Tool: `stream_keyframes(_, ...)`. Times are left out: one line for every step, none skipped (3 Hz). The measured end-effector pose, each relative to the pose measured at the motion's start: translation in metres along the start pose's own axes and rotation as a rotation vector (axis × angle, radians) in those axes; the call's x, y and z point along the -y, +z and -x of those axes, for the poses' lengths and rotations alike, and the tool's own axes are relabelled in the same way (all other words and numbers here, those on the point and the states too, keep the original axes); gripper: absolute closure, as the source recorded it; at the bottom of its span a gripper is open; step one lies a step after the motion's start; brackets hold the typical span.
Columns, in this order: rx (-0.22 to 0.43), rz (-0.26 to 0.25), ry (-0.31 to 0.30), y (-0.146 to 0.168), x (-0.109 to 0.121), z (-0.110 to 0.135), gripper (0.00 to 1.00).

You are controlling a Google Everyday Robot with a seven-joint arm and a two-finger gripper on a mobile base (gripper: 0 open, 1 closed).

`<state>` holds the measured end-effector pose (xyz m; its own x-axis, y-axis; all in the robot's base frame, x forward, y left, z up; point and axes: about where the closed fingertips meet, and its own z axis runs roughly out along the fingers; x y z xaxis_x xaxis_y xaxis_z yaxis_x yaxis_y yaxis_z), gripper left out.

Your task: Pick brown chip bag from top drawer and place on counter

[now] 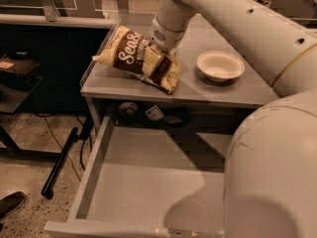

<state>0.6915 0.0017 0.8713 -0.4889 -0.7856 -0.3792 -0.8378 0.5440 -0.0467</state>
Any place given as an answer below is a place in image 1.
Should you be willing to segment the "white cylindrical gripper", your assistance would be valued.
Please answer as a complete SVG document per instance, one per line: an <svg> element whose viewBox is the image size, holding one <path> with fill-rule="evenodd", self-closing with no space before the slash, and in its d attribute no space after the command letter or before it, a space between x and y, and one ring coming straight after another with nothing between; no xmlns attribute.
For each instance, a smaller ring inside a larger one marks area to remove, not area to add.
<svg viewBox="0 0 317 238"><path fill-rule="evenodd" d="M160 0L150 27L150 37L156 44L148 46L144 56L142 71L146 76L151 76L161 63L162 51L178 46L195 14L194 9L179 0Z"/></svg>

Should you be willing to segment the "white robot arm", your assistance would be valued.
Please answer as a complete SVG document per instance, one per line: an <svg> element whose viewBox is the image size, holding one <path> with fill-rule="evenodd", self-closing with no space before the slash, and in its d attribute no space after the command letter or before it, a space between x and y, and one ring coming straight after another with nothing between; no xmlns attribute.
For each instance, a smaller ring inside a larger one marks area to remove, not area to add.
<svg viewBox="0 0 317 238"><path fill-rule="evenodd" d="M166 51L200 13L278 100L235 132L224 171L224 238L317 238L317 39L254 0L161 0L150 33Z"/></svg>

